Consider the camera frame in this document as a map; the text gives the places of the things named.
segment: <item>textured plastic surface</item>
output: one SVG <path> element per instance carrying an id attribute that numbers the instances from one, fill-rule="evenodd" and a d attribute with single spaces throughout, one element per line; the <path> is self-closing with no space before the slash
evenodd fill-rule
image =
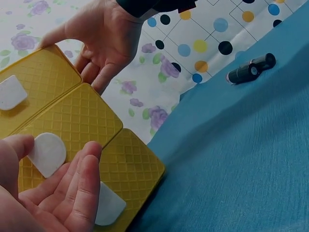
<path id="1" fill-rule="evenodd" d="M 57 47 L 41 50 L 0 72 L 0 82 L 18 76 L 28 98 L 10 111 L 0 111 L 0 137 L 14 133 L 27 120 L 68 90 L 81 83 L 79 74 L 64 62 Z"/>
<path id="2" fill-rule="evenodd" d="M 104 146 L 100 178 L 126 202 L 118 220 L 95 231 L 124 232 L 164 173 L 164 165 L 130 130 L 66 60 L 57 46 L 37 51 L 0 72 L 0 81 L 19 77 L 28 99 L 11 111 L 0 111 L 0 138 L 13 133 L 34 137 L 44 132 L 59 136 L 67 161 L 88 141 Z M 28 158 L 20 162 L 20 191 L 44 180 Z"/>

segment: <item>black dot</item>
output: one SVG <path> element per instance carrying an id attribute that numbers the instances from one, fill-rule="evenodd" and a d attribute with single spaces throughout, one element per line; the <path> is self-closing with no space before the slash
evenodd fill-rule
<path id="1" fill-rule="evenodd" d="M 173 62 L 172 65 L 174 65 L 175 69 L 177 69 L 180 73 L 182 72 L 182 69 L 179 64 Z"/>
<path id="2" fill-rule="evenodd" d="M 222 41 L 219 43 L 218 49 L 222 55 L 229 55 L 233 51 L 233 46 L 229 41 Z"/>
<path id="3" fill-rule="evenodd" d="M 247 4 L 254 3 L 254 0 L 242 0 L 242 1 Z"/>
<path id="4" fill-rule="evenodd" d="M 161 40 L 157 40 L 157 41 L 155 42 L 155 45 L 156 45 L 156 47 L 157 47 L 158 49 L 160 49 L 160 50 L 164 49 L 164 43 L 163 43 L 163 41 L 161 41 Z"/>
<path id="5" fill-rule="evenodd" d="M 273 27 L 276 27 L 276 26 L 278 26 L 280 23 L 282 23 L 282 21 L 279 20 L 279 19 L 276 19 L 276 20 L 272 23 L 272 26 L 273 26 Z"/>
<path id="6" fill-rule="evenodd" d="M 164 25 L 168 25 L 170 23 L 170 17 L 167 14 L 163 14 L 160 17 L 160 21 Z"/>

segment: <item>black cylindrical container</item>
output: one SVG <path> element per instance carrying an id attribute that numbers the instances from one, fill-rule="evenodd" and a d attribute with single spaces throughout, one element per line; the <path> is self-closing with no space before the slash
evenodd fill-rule
<path id="1" fill-rule="evenodd" d="M 267 53 L 265 56 L 250 60 L 247 64 L 256 64 L 260 72 L 262 72 L 272 69 L 276 65 L 276 58 L 272 53 Z"/>
<path id="2" fill-rule="evenodd" d="M 226 80 L 230 84 L 241 84 L 256 80 L 260 75 L 260 71 L 256 64 L 247 64 L 229 72 Z"/>

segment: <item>green leaf print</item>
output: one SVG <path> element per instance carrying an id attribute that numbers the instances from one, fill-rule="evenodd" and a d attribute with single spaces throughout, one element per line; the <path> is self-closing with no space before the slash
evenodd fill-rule
<path id="1" fill-rule="evenodd" d="M 0 62 L 0 68 L 6 67 L 9 62 L 10 62 L 10 57 L 3 58 L 2 61 Z"/>
<path id="2" fill-rule="evenodd" d="M 154 129 L 150 129 L 150 135 L 153 137 L 155 135 L 155 130 Z"/>
<path id="3" fill-rule="evenodd" d="M 22 30 L 20 33 L 23 33 L 23 34 L 29 35 L 29 34 L 31 33 L 31 31 L 28 31 L 28 30 Z"/>
<path id="4" fill-rule="evenodd" d="M 135 115 L 134 111 L 133 111 L 131 108 L 129 109 L 129 115 L 130 115 L 131 117 L 134 117 L 134 115 Z"/>
<path id="5" fill-rule="evenodd" d="M 128 94 L 126 91 L 124 91 L 123 89 L 120 90 L 121 94 Z"/>
<path id="6" fill-rule="evenodd" d="M 153 58 L 153 64 L 158 64 L 161 62 L 161 53 L 157 53 L 155 54 L 154 58 Z"/>
<path id="7" fill-rule="evenodd" d="M 143 119 L 148 120 L 149 117 L 150 117 L 149 110 L 148 109 L 144 109 L 143 110 Z"/>
<path id="8" fill-rule="evenodd" d="M 145 62 L 145 57 L 140 56 L 140 63 L 143 64 Z"/>
<path id="9" fill-rule="evenodd" d="M 172 108 L 171 108 L 171 111 L 173 111 L 176 108 L 177 105 L 178 104 L 173 105 Z"/>
<path id="10" fill-rule="evenodd" d="M 28 51 L 18 51 L 18 54 L 21 57 L 26 57 L 29 54 L 29 52 Z"/>
<path id="11" fill-rule="evenodd" d="M 160 83 L 164 83 L 167 80 L 167 77 L 164 76 L 161 72 L 159 73 L 158 77 L 159 77 L 159 82 Z"/>
<path id="12" fill-rule="evenodd" d="M 0 56 L 2 57 L 6 57 L 7 55 L 9 55 L 11 52 L 9 50 L 2 50 L 0 52 Z"/>

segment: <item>yellow dot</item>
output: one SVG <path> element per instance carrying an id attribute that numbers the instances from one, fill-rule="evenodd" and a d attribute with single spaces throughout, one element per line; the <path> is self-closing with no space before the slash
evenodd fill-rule
<path id="1" fill-rule="evenodd" d="M 242 13 L 242 19 L 243 21 L 250 23 L 254 20 L 254 14 L 251 11 L 245 11 Z"/>
<path id="2" fill-rule="evenodd" d="M 184 11 L 184 12 L 181 12 L 179 14 L 179 16 L 183 20 L 189 20 L 191 18 L 191 12 L 190 11 Z"/>
<path id="3" fill-rule="evenodd" d="M 204 40 L 195 40 L 193 44 L 194 50 L 197 52 L 203 53 L 207 50 L 207 43 Z"/>
<path id="4" fill-rule="evenodd" d="M 208 70 L 208 63 L 203 60 L 199 60 L 195 63 L 194 67 L 196 71 L 205 73 Z"/>

